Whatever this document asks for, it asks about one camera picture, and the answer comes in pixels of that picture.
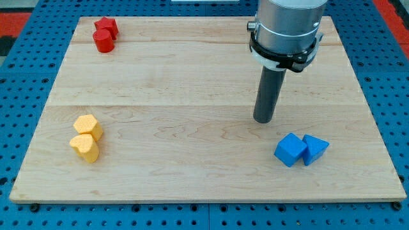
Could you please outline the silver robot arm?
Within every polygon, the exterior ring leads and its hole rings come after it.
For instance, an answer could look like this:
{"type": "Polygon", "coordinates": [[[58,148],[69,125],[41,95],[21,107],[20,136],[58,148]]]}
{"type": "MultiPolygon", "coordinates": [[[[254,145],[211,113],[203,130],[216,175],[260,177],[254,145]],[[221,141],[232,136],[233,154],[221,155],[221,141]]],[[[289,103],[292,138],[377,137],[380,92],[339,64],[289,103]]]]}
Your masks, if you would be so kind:
{"type": "Polygon", "coordinates": [[[327,0],[259,0],[247,23],[255,42],[278,54],[298,54],[315,40],[327,0]]]}

